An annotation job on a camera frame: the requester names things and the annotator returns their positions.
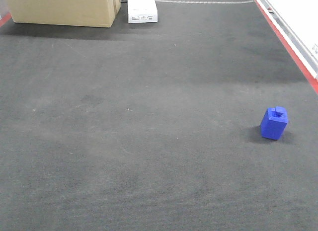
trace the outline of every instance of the cardboard box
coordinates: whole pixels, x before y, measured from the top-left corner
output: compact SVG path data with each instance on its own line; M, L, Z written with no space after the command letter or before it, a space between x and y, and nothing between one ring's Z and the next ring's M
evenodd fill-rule
M111 27L120 0L6 0L14 22Z
M127 0L128 23L158 22L155 0Z

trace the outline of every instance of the cable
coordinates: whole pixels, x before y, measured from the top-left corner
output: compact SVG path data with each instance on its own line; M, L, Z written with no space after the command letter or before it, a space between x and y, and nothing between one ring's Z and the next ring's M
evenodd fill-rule
M121 3L127 3L127 0L120 0ZM156 2L169 2L169 3L186 3L186 4L245 4L254 2L253 0L247 1L183 1L183 0L155 0Z

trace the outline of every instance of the white wall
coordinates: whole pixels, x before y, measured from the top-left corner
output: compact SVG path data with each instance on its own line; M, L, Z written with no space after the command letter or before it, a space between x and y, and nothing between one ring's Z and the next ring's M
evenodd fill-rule
M318 0L268 1L318 60Z
M8 8L6 6L5 0L0 0L0 16L4 17L8 13Z

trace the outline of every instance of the white device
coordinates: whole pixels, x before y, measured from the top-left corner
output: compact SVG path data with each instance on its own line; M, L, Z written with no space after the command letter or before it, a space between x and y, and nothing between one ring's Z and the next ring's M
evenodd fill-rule
M155 0L127 0L128 23L158 22Z

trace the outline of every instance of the blue block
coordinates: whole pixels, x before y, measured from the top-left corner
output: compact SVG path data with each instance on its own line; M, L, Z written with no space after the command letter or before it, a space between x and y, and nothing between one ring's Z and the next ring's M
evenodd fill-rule
M268 108L260 130L262 137L278 140L283 135L283 132L288 124L287 111L283 107Z

